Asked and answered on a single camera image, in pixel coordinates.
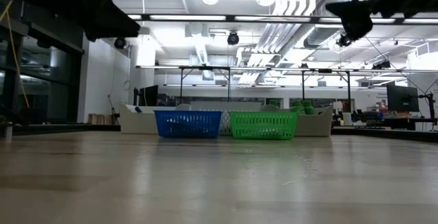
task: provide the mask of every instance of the white pillar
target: white pillar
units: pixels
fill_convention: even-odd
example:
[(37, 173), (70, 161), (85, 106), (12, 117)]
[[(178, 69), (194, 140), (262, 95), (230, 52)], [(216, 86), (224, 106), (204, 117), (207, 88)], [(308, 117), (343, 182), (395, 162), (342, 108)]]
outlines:
[(141, 41), (138, 46), (133, 46), (130, 51), (131, 66), (128, 98), (128, 104), (130, 105), (133, 103), (134, 88), (144, 88), (154, 84), (155, 71), (153, 69), (138, 69), (136, 66), (155, 66), (155, 43), (147, 35), (143, 35)]
[(289, 109), (290, 108), (290, 103), (289, 103), (289, 97), (285, 97), (283, 98), (283, 108), (284, 109)]

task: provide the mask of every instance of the yellow cable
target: yellow cable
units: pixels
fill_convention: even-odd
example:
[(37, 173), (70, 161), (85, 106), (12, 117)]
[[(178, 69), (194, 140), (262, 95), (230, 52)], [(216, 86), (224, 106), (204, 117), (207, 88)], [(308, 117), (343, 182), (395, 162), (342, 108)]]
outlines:
[(5, 10), (3, 11), (3, 13), (0, 16), (0, 22), (3, 20), (3, 17), (6, 15), (6, 12), (9, 10), (10, 6), (12, 5), (13, 1), (9, 1), (9, 3), (6, 5)]
[(3, 11), (2, 15), (0, 16), (0, 21), (3, 19), (3, 17), (6, 14), (6, 18), (8, 19), (8, 27), (9, 27), (9, 36), (11, 39), (11, 45), (12, 45), (12, 53), (14, 54), (14, 60), (15, 60), (15, 66), (16, 66), (16, 74), (18, 75), (18, 78), (20, 79), (20, 85), (21, 85), (21, 90), (23, 91), (23, 96), (25, 97), (25, 101), (26, 101), (26, 106), (27, 108), (29, 108), (29, 101), (27, 100), (27, 95), (25, 92), (25, 86), (23, 84), (23, 80), (21, 79), (21, 74), (20, 74), (20, 64), (18, 63), (18, 59), (16, 56), (16, 51), (15, 51), (15, 45), (14, 45), (14, 37), (12, 36), (12, 27), (11, 27), (11, 21), (10, 21), (10, 17), (9, 17), (9, 8), (12, 4), (12, 1), (9, 1), (8, 5), (6, 6), (5, 10)]

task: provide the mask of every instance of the fluorescent light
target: fluorescent light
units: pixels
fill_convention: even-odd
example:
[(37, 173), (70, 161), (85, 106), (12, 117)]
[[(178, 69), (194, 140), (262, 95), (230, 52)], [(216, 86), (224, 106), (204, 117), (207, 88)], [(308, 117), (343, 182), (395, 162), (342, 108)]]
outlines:
[(302, 71), (302, 70), (308, 70), (308, 69), (298, 69), (298, 68), (274, 68), (273, 71)]
[(406, 24), (437, 24), (438, 19), (436, 18), (407, 18), (403, 23)]
[(179, 66), (137, 66), (141, 69), (179, 69)]
[(333, 29), (342, 29), (344, 28), (341, 24), (339, 25), (315, 25), (317, 28), (333, 28)]
[(266, 67), (230, 67), (231, 70), (243, 70), (243, 71), (266, 71)]
[(398, 81), (402, 81), (404, 79), (406, 79), (406, 78), (405, 77), (399, 77), (398, 79), (388, 80), (388, 81), (385, 81), (385, 82), (381, 82), (379, 84), (373, 84), (373, 86), (382, 86), (383, 84), (389, 84), (391, 82), (398, 82)]
[(373, 23), (394, 23), (395, 18), (371, 18)]
[[(163, 86), (167, 87), (181, 87), (181, 84), (163, 84)], [(216, 88), (228, 88), (228, 86), (221, 86), (220, 84), (183, 84), (183, 87), (216, 87)], [(248, 84), (242, 84), (242, 85), (230, 85), (231, 88), (302, 88), (302, 86), (285, 86), (285, 85), (248, 85)], [(309, 88), (345, 88), (347, 89), (347, 86), (305, 86), (305, 89)], [(356, 87), (352, 86), (350, 89), (368, 89), (368, 87)]]
[(320, 18), (319, 22), (321, 23), (340, 23), (340, 18)]
[(247, 22), (279, 22), (279, 23), (307, 23), (309, 17), (299, 16), (236, 16), (236, 21)]
[(214, 15), (150, 15), (153, 21), (225, 21), (225, 16)]
[(128, 15), (129, 18), (132, 18), (133, 20), (140, 20), (142, 19), (142, 15), (132, 14)]

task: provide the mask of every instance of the table surface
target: table surface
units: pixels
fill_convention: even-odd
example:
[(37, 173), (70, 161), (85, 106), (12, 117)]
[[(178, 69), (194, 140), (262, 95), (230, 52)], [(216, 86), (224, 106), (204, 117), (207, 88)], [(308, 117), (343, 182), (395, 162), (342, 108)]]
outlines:
[(438, 147), (120, 132), (0, 146), (0, 223), (438, 223)]

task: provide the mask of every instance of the green object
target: green object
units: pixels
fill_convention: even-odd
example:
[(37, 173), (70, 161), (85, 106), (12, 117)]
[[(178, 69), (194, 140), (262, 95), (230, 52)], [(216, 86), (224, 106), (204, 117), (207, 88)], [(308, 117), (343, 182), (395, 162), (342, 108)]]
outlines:
[(274, 106), (278, 107), (279, 102), (277, 100), (269, 100), (269, 105), (274, 105)]
[(306, 114), (314, 114), (315, 113), (315, 109), (313, 107), (304, 107), (304, 112)]
[(305, 107), (311, 107), (312, 106), (312, 102), (311, 101), (303, 101), (302, 105)]
[(301, 100), (295, 100), (291, 104), (292, 107), (298, 107), (301, 106)]
[(236, 139), (289, 140), (295, 135), (297, 112), (230, 112)]
[(290, 112), (301, 112), (301, 109), (302, 109), (302, 107), (301, 106), (298, 106), (298, 107), (292, 107), (292, 108), (290, 108), (289, 110), (290, 110)]

